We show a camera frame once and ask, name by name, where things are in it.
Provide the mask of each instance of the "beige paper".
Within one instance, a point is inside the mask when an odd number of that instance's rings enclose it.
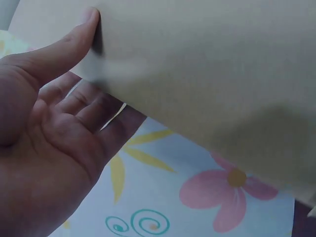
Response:
[[[21,0],[10,31],[46,46],[88,5],[106,54],[78,75],[316,205],[316,1]]]

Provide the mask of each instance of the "hand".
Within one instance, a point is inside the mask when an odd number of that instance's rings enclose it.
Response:
[[[0,236],[54,231],[145,119],[127,106],[100,130],[122,102],[67,72],[88,52],[99,12],[85,19],[57,43],[0,60]]]

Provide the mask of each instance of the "flower center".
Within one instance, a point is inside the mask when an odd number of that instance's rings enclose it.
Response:
[[[232,187],[241,187],[245,184],[247,176],[239,169],[233,169],[229,172],[227,181]]]

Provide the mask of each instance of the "pink petal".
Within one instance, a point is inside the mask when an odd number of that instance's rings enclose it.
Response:
[[[271,200],[278,194],[278,191],[275,188],[260,182],[254,177],[248,178],[242,188],[259,200]]]
[[[193,176],[181,187],[181,202],[194,209],[220,205],[232,189],[226,181],[227,175],[226,171],[208,170]]]
[[[232,189],[213,222],[214,231],[224,233],[237,227],[246,213],[246,197],[241,189]]]
[[[221,166],[223,169],[227,170],[227,171],[231,171],[232,169],[234,169],[235,167],[230,164],[228,161],[224,160],[223,158],[221,158],[218,154],[216,153],[211,153],[212,158],[215,160],[215,162]]]

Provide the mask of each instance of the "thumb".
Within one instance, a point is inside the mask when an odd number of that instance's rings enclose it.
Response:
[[[39,89],[69,71],[87,54],[99,17],[96,8],[89,8],[83,24],[58,42],[0,60],[0,146],[11,145],[19,137]]]

